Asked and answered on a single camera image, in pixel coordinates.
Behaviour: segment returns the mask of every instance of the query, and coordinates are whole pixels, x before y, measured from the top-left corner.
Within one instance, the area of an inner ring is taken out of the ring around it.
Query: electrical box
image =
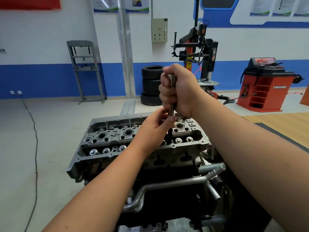
[[[168,19],[151,19],[152,42],[168,42]]]

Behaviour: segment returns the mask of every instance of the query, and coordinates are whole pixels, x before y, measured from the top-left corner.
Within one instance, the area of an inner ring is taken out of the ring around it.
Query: wooden floor
[[[264,123],[309,148],[309,112],[244,116],[253,123]]]

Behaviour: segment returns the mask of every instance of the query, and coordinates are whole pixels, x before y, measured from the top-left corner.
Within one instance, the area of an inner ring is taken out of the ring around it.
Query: hand
[[[164,136],[170,128],[174,127],[176,121],[175,116],[167,118],[168,114],[165,108],[159,108],[139,127],[139,130],[130,145],[136,145],[145,157],[149,156],[155,149],[157,149],[164,139]]]
[[[198,98],[205,94],[195,76],[177,63],[164,67],[163,72],[159,86],[163,107],[168,109],[171,103],[177,102],[176,112],[192,117],[193,109],[198,106]],[[170,87],[171,81],[167,74],[174,74],[177,77],[176,88]]]

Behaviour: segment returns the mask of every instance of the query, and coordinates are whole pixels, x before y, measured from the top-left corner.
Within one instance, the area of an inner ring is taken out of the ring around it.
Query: engine
[[[89,183],[126,149],[150,114],[92,119],[67,169],[69,176],[76,182]],[[166,143],[165,137],[143,163],[118,226],[146,228],[189,218],[198,229],[205,226],[205,215],[213,215],[220,198],[215,188],[222,187],[217,175],[225,170],[225,165],[208,165],[202,157],[207,155],[210,142],[192,118],[177,116],[172,135],[171,144]],[[225,221],[223,216],[215,219]]]

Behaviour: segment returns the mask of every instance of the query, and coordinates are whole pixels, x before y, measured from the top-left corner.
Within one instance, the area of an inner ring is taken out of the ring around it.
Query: tire
[[[141,76],[146,80],[157,80],[160,79],[163,66],[146,66],[141,69]]]
[[[141,94],[141,103],[146,106],[161,106],[162,101],[159,97],[147,96],[145,94]]]
[[[143,88],[143,94],[149,95],[149,96],[159,96],[160,91],[158,89],[153,90],[153,89],[145,89]]]
[[[145,80],[143,78],[143,89],[159,90],[159,85],[161,84],[160,79],[157,80]]]

